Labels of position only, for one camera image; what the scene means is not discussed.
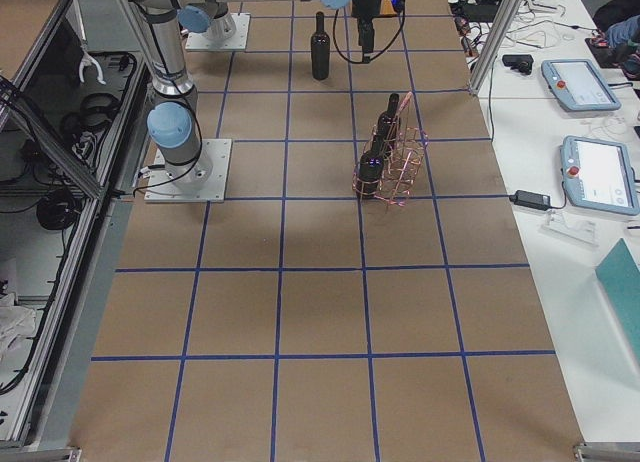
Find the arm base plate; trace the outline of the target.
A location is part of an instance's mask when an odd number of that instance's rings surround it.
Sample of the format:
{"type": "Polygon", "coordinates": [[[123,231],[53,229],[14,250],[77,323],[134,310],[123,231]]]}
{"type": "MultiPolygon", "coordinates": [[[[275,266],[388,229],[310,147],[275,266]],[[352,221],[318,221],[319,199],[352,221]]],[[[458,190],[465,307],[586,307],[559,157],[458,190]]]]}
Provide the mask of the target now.
{"type": "Polygon", "coordinates": [[[223,202],[231,151],[231,139],[204,139],[194,167],[191,164],[175,167],[166,165],[157,148],[154,164],[161,168],[150,172],[144,200],[149,203],[223,202]]]}
{"type": "Polygon", "coordinates": [[[251,15],[228,12],[212,20],[203,33],[190,32],[185,48],[188,52],[236,52],[245,51],[251,15]]]}

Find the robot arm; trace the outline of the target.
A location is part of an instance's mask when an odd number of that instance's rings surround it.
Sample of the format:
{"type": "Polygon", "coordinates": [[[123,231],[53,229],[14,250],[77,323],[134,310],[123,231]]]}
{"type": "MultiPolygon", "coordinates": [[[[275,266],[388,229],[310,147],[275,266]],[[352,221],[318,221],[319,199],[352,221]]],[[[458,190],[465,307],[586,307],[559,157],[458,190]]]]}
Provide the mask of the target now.
{"type": "Polygon", "coordinates": [[[230,0],[122,0],[132,12],[132,27],[146,53],[156,93],[177,98],[194,90],[186,68],[178,11],[189,5],[204,9],[204,21],[224,15],[230,0]]]}
{"type": "MultiPolygon", "coordinates": [[[[181,45],[182,28],[191,32],[209,31],[215,20],[227,21],[230,2],[286,2],[313,0],[122,0],[127,9],[136,10],[131,27],[141,47],[149,52],[153,70],[153,87],[162,100],[188,97],[195,91],[181,45]]],[[[351,4],[357,20],[361,64],[368,64],[381,54],[374,51],[373,20],[381,16],[383,0],[319,0],[333,10],[351,4]]]]}

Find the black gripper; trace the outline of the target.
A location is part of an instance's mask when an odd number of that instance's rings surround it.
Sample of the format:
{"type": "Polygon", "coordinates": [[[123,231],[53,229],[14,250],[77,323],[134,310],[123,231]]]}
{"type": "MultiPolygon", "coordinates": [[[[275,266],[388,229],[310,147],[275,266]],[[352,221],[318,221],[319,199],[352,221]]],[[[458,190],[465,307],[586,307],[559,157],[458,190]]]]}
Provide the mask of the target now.
{"type": "Polygon", "coordinates": [[[359,21],[358,44],[364,52],[374,50],[375,29],[372,21],[379,16],[380,7],[381,0],[352,0],[351,14],[359,21]]]}

